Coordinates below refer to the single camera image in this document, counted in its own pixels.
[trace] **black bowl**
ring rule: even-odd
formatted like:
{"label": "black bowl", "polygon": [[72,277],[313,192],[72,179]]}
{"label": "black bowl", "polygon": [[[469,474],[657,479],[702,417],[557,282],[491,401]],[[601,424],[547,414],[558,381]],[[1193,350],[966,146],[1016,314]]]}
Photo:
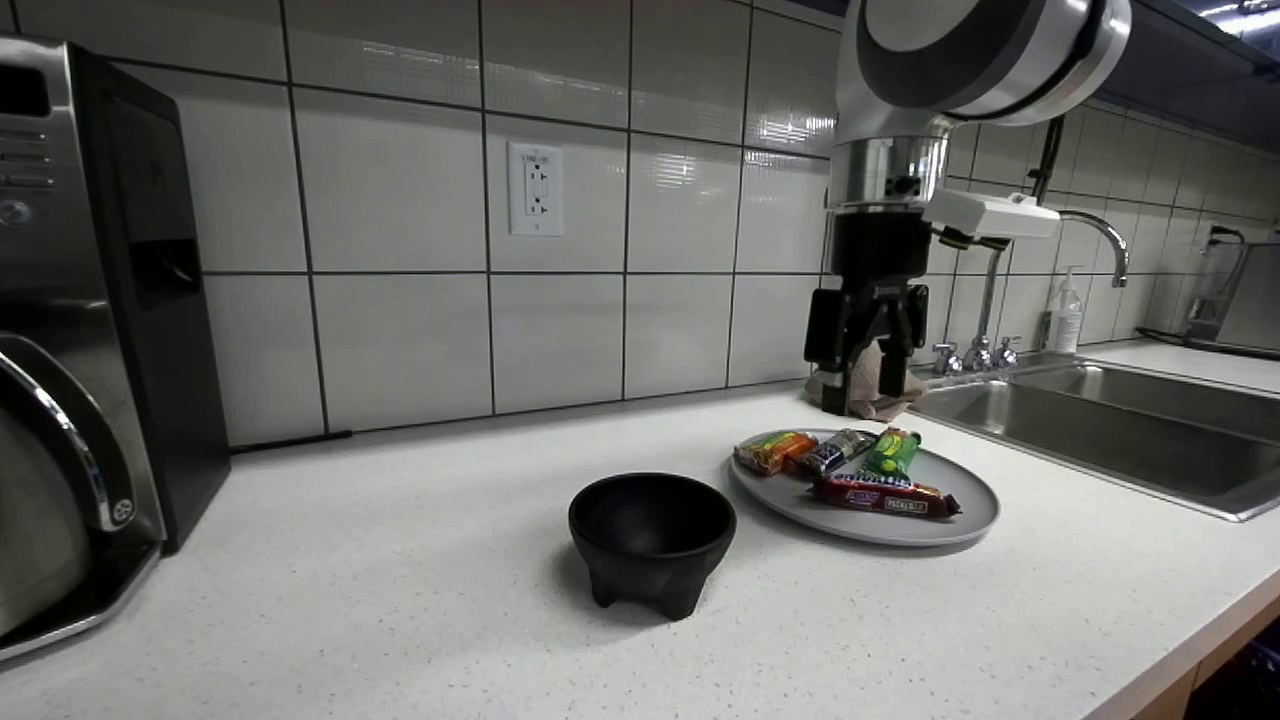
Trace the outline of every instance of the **black bowl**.
{"label": "black bowl", "polygon": [[708,485],[638,474],[584,487],[567,529],[601,607],[631,599],[685,621],[730,543],[734,512]]}

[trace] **white tile wall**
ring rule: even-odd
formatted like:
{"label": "white tile wall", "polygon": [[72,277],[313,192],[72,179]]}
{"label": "white tile wall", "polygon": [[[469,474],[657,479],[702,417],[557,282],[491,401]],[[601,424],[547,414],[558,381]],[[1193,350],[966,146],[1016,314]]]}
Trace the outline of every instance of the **white tile wall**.
{"label": "white tile wall", "polygon": [[1038,315],[1051,299],[1051,288],[1056,283],[1046,283],[1042,277],[1009,277],[1003,314],[999,314],[993,341],[1010,335],[1019,354],[1037,350],[1038,345]]}
{"label": "white tile wall", "polygon": [[1167,209],[1136,206],[1131,215],[1136,215],[1136,224],[1128,236],[1128,271],[1146,277],[1146,271],[1156,271],[1156,265],[1164,256]]}
{"label": "white tile wall", "polygon": [[494,414],[624,396],[619,277],[491,282]]}
{"label": "white tile wall", "polygon": [[1032,189],[1032,167],[1038,165],[1042,123],[1037,129],[980,129],[973,175],[986,184]]}
{"label": "white tile wall", "polygon": [[283,0],[301,85],[480,103],[474,0]]}
{"label": "white tile wall", "polygon": [[[999,333],[1003,298],[1009,298],[1010,282],[1016,277],[996,277],[996,298],[993,298],[993,315],[986,315],[993,345],[999,341],[996,333]],[[974,324],[985,314],[985,288],[986,288],[986,277],[956,277],[952,309],[946,309],[946,341],[956,341],[958,350],[966,350],[974,341]]]}
{"label": "white tile wall", "polygon": [[966,179],[974,161],[974,129],[952,129],[946,137],[946,179]]}
{"label": "white tile wall", "polygon": [[750,13],[725,0],[635,3],[631,123],[734,146]]}
{"label": "white tile wall", "polygon": [[749,146],[788,147],[788,154],[830,147],[837,50],[840,50],[837,34],[756,13]]}
{"label": "white tile wall", "polygon": [[316,268],[484,268],[480,112],[337,94],[296,103]]}
{"label": "white tile wall", "polygon": [[[512,146],[562,147],[562,236],[512,232]],[[627,206],[627,137],[573,123],[488,123],[488,236],[494,271],[619,271]]]}
{"label": "white tile wall", "polygon": [[1150,167],[1150,134],[1110,110],[1085,112],[1068,192],[1141,201]]}
{"label": "white tile wall", "polygon": [[725,387],[730,277],[627,277],[627,396]]}
{"label": "white tile wall", "polygon": [[730,292],[729,385],[802,376],[802,327],[816,277],[739,277]]}
{"label": "white tile wall", "polygon": [[488,110],[627,123],[627,0],[484,0]]}
{"label": "white tile wall", "polygon": [[271,444],[318,435],[318,370],[305,277],[207,277],[214,376],[228,442]]}
{"label": "white tile wall", "polygon": [[952,341],[946,335],[946,309],[952,309],[952,288],[956,277],[922,277],[920,283],[926,283],[926,324],[922,324],[922,350]]}
{"label": "white tile wall", "polygon": [[484,277],[318,277],[333,430],[488,417]]}
{"label": "white tile wall", "polygon": [[739,271],[820,271],[824,268],[829,165],[802,158],[743,158]]}
{"label": "white tile wall", "polygon": [[631,271],[730,271],[739,154],[631,142]]}
{"label": "white tile wall", "polygon": [[283,80],[281,0],[16,0],[27,38],[104,55]]}
{"label": "white tile wall", "polygon": [[[840,21],[788,0],[18,9],[180,99],[234,444],[802,376]],[[562,236],[507,232],[512,142],[562,147]],[[946,184],[1025,192],[1038,142],[958,129]],[[1116,221],[1131,283],[1107,288],[1078,224],[1016,241],[993,341],[1027,350],[1062,268],[1085,341],[1175,327],[1208,227],[1280,221],[1280,161],[1087,103],[1051,206]],[[930,248],[926,341],[973,341],[985,268]]]}
{"label": "white tile wall", "polygon": [[191,71],[128,71],[180,103],[205,268],[305,271],[288,94]]}
{"label": "white tile wall", "polygon": [[1131,277],[1116,309],[1116,341],[1136,335],[1146,315],[1156,277]]}
{"label": "white tile wall", "polygon": [[1110,277],[1087,277],[1085,315],[1078,315],[1078,345],[1116,341],[1125,288]]}

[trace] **stainless steel sink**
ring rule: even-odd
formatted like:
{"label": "stainless steel sink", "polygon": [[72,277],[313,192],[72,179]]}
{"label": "stainless steel sink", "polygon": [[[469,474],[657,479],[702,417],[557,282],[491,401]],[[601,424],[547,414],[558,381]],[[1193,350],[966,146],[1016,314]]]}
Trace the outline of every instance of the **stainless steel sink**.
{"label": "stainless steel sink", "polygon": [[1087,361],[943,381],[920,417],[1252,522],[1280,503],[1280,401]]}

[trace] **white countertop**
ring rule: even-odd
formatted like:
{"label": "white countertop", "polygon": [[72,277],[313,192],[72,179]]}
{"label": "white countertop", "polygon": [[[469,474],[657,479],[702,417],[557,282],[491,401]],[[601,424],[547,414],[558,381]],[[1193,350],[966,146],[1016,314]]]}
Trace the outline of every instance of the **white countertop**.
{"label": "white countertop", "polygon": [[[1280,364],[1101,356],[1280,394]],[[779,424],[840,421],[730,394],[246,455],[113,628],[0,674],[0,716],[1085,716],[1280,569],[1280,512],[1225,524],[914,417],[999,524],[952,555],[837,543],[719,467]],[[739,510],[685,625],[584,597],[562,510],[631,467]]]}

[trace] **plate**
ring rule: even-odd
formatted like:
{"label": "plate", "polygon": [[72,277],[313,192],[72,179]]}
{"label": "plate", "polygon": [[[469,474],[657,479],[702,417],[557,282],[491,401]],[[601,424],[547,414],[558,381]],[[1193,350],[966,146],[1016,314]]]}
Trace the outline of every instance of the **plate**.
{"label": "plate", "polygon": [[[816,442],[829,442],[830,430],[798,430]],[[797,522],[802,529],[861,542],[861,543],[892,543],[892,549],[952,549],[952,543],[974,543],[999,516],[999,497],[973,476],[966,467],[920,450],[912,461],[912,479],[930,485],[938,494],[952,494],[958,502],[958,512],[952,522],[914,522],[914,516],[882,516],[882,512],[852,512],[852,510],[829,510],[808,497],[808,485],[788,476],[750,476],[749,467],[729,455],[730,479],[756,497],[762,510],[772,510],[783,522]]]}

